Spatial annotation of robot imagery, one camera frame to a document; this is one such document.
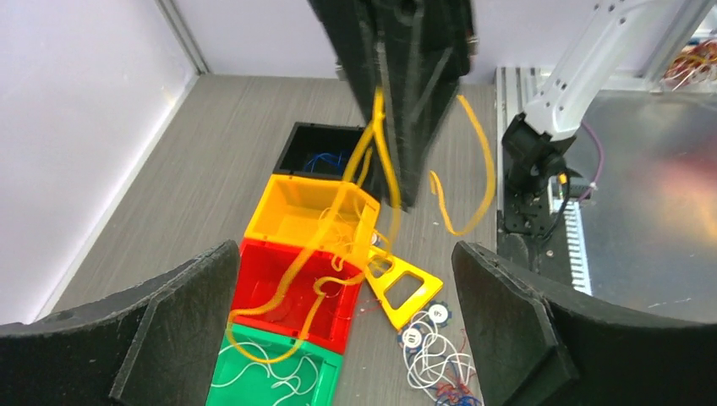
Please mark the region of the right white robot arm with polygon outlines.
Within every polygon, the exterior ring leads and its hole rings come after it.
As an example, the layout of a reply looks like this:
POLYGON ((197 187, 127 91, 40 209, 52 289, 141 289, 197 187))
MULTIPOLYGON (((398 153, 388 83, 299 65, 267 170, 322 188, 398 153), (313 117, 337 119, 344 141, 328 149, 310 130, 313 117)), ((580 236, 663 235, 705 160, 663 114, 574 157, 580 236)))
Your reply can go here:
MULTIPOLYGON (((377 133, 392 206, 417 200, 419 175, 459 82, 469 74, 477 31, 469 1, 313 1, 358 106, 377 133)), ((685 41, 709 1, 593 1, 549 78, 503 139, 509 184, 540 190, 548 167, 630 47, 646 36, 685 41)))

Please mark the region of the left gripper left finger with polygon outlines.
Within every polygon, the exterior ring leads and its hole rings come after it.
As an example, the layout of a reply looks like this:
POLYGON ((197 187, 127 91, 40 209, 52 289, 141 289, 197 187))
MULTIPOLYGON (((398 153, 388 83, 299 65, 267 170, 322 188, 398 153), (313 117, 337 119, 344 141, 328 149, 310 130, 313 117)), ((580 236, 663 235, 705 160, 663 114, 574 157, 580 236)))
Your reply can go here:
POLYGON ((227 240, 104 299, 3 325, 2 404, 204 404, 239 264, 227 240))

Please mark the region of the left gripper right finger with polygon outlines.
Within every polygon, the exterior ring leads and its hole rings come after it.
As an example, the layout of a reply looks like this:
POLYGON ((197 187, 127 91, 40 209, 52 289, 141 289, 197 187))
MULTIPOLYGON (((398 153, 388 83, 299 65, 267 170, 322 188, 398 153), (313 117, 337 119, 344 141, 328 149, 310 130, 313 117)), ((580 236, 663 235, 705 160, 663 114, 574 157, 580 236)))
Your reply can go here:
POLYGON ((610 304, 476 243, 452 269, 485 404, 715 404, 715 325, 610 304))

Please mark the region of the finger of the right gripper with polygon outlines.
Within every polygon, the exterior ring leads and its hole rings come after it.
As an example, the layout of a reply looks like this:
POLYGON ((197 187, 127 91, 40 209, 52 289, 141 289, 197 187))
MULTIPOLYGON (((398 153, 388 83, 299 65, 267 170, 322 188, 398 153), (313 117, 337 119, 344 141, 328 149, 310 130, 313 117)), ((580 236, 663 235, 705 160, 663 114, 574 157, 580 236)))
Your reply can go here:
POLYGON ((312 1, 364 119, 381 89, 402 208, 419 195, 430 150, 477 36, 469 1, 312 1))

